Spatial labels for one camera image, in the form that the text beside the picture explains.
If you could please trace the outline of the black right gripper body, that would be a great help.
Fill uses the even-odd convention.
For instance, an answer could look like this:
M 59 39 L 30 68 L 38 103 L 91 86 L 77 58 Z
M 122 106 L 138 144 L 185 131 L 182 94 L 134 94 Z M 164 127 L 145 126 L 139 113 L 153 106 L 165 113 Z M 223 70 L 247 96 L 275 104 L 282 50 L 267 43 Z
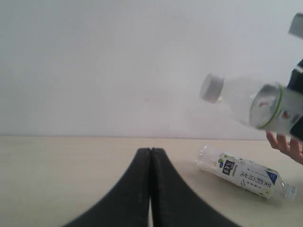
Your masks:
M 303 60 L 292 70 L 287 88 L 303 94 Z

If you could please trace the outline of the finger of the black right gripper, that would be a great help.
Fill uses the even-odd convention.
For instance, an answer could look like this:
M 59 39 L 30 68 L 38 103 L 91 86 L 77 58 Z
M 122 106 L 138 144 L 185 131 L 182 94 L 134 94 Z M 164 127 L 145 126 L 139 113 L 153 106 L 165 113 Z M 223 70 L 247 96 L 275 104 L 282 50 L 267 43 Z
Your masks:
M 300 118 L 291 128 L 290 134 L 292 137 L 303 141 L 303 118 Z

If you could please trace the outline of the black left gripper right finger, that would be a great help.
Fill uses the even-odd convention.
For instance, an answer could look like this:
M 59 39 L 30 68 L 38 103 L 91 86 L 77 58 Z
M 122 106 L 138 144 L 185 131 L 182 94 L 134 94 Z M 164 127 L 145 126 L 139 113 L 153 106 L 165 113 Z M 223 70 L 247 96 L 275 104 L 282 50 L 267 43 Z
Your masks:
M 162 148 L 151 150 L 150 197 L 155 227 L 232 227 L 182 179 Z

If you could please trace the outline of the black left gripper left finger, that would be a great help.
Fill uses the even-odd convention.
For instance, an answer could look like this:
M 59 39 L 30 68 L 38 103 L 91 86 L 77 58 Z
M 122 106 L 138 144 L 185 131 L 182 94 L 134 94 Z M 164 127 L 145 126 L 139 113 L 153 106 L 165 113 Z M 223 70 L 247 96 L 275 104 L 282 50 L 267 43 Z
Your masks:
M 137 150 L 115 186 L 67 227 L 147 227 L 151 150 Z

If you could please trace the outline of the person's open bare hand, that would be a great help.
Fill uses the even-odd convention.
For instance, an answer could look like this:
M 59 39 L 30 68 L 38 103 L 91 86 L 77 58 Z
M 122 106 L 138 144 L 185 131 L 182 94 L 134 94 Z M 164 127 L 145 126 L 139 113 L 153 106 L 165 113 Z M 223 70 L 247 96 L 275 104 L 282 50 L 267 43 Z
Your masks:
M 266 138 L 273 149 L 279 150 L 284 155 L 290 157 L 299 164 L 303 164 L 303 142 L 292 137 L 287 141 L 285 135 L 277 134 L 276 136 L 266 131 Z

